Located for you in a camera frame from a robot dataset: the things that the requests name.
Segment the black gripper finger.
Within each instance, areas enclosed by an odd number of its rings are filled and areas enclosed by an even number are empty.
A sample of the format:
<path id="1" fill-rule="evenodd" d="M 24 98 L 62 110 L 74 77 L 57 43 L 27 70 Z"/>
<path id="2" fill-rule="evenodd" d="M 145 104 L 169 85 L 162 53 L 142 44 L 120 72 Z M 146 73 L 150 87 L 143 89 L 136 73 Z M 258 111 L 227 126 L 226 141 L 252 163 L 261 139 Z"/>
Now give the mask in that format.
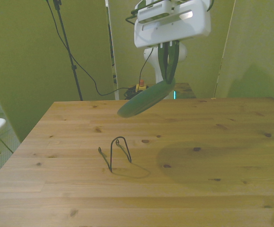
<path id="1" fill-rule="evenodd" d="M 158 61 L 162 78 L 164 81 L 167 81 L 168 43 L 162 43 L 158 46 Z"/>
<path id="2" fill-rule="evenodd" d="M 172 45 L 168 44 L 167 53 L 167 69 L 166 69 L 166 81 L 167 84 L 171 84 L 175 75 L 179 58 L 179 41 L 172 41 Z"/>

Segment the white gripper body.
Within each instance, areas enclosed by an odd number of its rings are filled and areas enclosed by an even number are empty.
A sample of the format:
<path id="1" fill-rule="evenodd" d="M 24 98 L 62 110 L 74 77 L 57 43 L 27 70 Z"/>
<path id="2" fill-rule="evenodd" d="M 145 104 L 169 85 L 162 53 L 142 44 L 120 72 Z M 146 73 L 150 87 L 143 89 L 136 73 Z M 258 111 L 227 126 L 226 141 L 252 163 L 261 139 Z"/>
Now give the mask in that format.
<path id="1" fill-rule="evenodd" d="M 208 36 L 210 0 L 142 0 L 133 10 L 137 48 Z"/>

